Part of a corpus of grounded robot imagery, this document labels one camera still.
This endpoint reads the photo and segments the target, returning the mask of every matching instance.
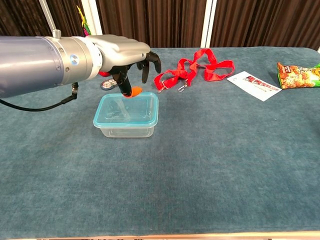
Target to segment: green snack package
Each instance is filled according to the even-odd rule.
[[[320,87],[320,63],[315,67],[287,66],[277,62],[282,89]]]

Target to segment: brown curtain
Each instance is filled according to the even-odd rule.
[[[200,47],[206,0],[96,0],[102,32],[152,48]]]
[[[0,35],[51,35],[50,27],[39,1],[0,0]]]
[[[61,30],[61,35],[65,37],[84,36],[81,26],[82,20],[77,9],[77,5],[83,7],[81,0],[46,0],[50,9],[55,27]]]
[[[320,0],[218,0],[211,47],[320,46]]]

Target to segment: white pole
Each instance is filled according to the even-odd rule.
[[[52,15],[51,15],[51,12],[50,12],[50,9],[48,7],[48,4],[47,4],[47,1],[46,0],[39,0],[40,2],[40,5],[41,5],[41,8],[42,8],[42,11],[45,15],[45,18],[46,18],[46,21],[48,22],[49,24],[49,27],[51,29],[51,32],[53,32],[53,30],[56,29],[56,25],[55,25],[55,22],[52,18]]]
[[[102,35],[96,0],[81,0],[86,22],[92,35]]]
[[[201,48],[209,48],[212,28],[214,25],[215,13],[216,13],[217,0],[206,0],[202,37],[201,37]]]

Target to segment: table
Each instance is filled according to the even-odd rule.
[[[198,48],[155,48],[162,70]],[[308,48],[212,48],[279,86],[277,65],[312,67]],[[142,72],[132,67],[131,84]],[[151,66],[144,91],[157,90]],[[238,234],[320,230],[320,89],[285,89],[265,102],[227,80],[159,93],[144,139],[106,138],[93,126],[102,77],[45,112],[1,105],[0,239]],[[46,107],[71,86],[6,99]]]

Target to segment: clear plastic container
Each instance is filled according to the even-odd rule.
[[[142,92],[126,98],[121,93],[102,97],[93,125],[109,138],[147,138],[158,123],[157,95]]]

